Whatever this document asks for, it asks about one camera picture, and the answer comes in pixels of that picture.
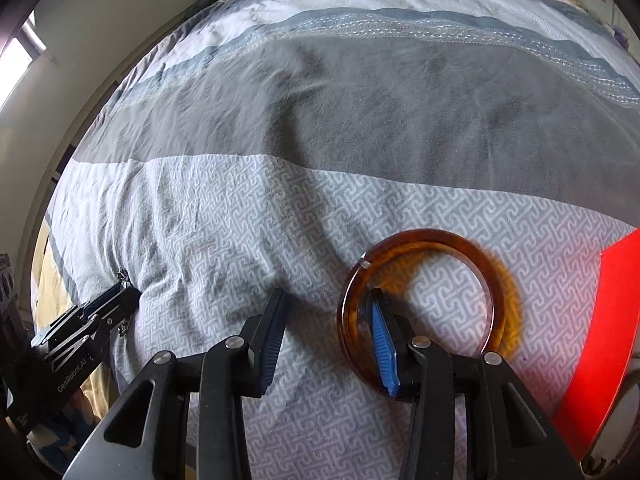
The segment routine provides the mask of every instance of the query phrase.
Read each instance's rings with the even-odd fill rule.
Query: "window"
[[[0,108],[26,72],[31,61],[45,49],[33,27],[35,27],[34,12],[30,14],[27,22],[0,55]]]
[[[0,108],[20,81],[22,74],[26,72],[32,59],[16,38],[6,46],[0,56]]]

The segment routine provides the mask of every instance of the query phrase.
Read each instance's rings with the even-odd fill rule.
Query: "blue gripper pad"
[[[286,306],[278,308],[274,314],[273,322],[269,326],[267,335],[264,338],[260,377],[258,378],[258,387],[264,392],[271,385],[273,375],[276,371],[278,355],[280,354],[280,346],[282,345],[282,338],[284,336],[286,317]]]
[[[378,302],[373,301],[371,306],[371,336],[376,360],[378,361],[380,378],[389,395],[395,397],[400,389],[396,349],[391,341],[391,336],[386,327],[385,319],[380,312]]]

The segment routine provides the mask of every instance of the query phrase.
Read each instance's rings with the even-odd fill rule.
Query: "metal pin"
[[[129,318],[125,318],[122,320],[122,322],[118,325],[118,336],[119,337],[124,337],[127,335],[127,331],[129,330]]]
[[[244,344],[244,339],[242,339],[239,335],[233,335],[225,341],[225,346],[231,350],[235,348],[242,348]]]
[[[429,348],[431,346],[431,339],[425,335],[417,335],[411,339],[411,344],[416,348]]]
[[[502,357],[496,352],[487,352],[484,354],[484,362],[491,366],[497,366],[502,362]]]
[[[120,269],[118,272],[116,272],[116,278],[118,278],[121,282],[128,282],[129,274],[126,270]]]
[[[157,365],[163,365],[168,363],[171,360],[171,352],[167,350],[161,350],[154,355],[154,362]]]

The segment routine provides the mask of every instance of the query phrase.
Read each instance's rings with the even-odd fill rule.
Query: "white patterned fabric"
[[[126,342],[114,347],[128,380],[156,351],[203,352],[237,333],[276,286],[293,295],[273,386],[245,403],[255,478],[398,474],[407,407],[360,383],[335,329],[344,275],[374,243],[439,228],[508,269],[508,361],[551,413],[586,336],[600,251],[632,230],[553,200],[307,170],[265,155],[72,161],[70,169],[52,208],[74,215],[54,215],[52,231],[69,234],[59,249],[73,263],[80,298],[109,286],[119,266],[143,291]],[[479,284],[456,260],[439,259],[415,272],[398,264],[390,288],[398,293],[406,281],[401,300],[412,305],[416,329],[469,353],[484,329]],[[459,405],[460,427],[463,418]],[[192,421],[192,443],[195,431]]]

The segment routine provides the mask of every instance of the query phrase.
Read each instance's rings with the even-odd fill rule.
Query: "screw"
[[[242,348],[243,344],[244,339],[242,339],[239,335],[233,335],[225,341],[225,346],[231,350],[235,348]]]
[[[431,346],[431,339],[425,335],[417,335],[411,339],[411,344],[416,348],[429,348]]]
[[[165,363],[168,363],[170,360],[171,352],[168,352],[167,350],[161,350],[157,352],[156,355],[154,355],[154,362],[157,365],[163,365]]]
[[[491,366],[497,366],[502,362],[500,354],[495,352],[487,352],[484,354],[484,362]]]

